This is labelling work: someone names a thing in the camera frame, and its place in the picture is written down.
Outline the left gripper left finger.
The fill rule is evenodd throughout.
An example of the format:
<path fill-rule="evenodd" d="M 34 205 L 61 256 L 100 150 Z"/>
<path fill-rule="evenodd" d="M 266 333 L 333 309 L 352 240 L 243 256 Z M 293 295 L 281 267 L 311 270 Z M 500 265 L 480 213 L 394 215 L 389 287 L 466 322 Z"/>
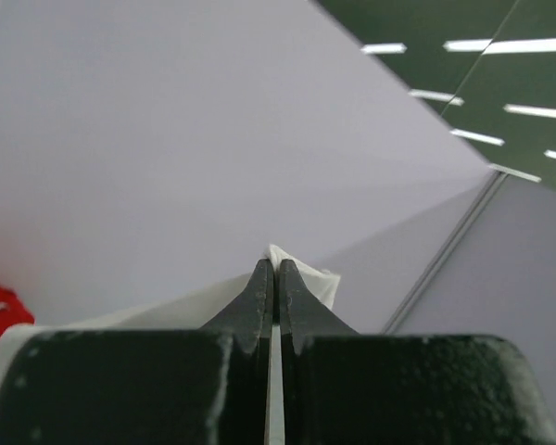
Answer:
<path fill-rule="evenodd" d="M 28 339 L 0 384 L 0 444 L 261 444 L 273 268 L 203 326 Z"/>

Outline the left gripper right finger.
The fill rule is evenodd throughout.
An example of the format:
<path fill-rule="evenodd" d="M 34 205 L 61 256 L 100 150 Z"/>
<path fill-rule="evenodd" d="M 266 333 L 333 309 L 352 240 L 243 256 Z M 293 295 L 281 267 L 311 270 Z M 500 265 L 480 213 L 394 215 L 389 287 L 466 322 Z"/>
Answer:
<path fill-rule="evenodd" d="M 281 263 L 289 444 L 556 444 L 526 357 L 490 335 L 363 335 Z"/>

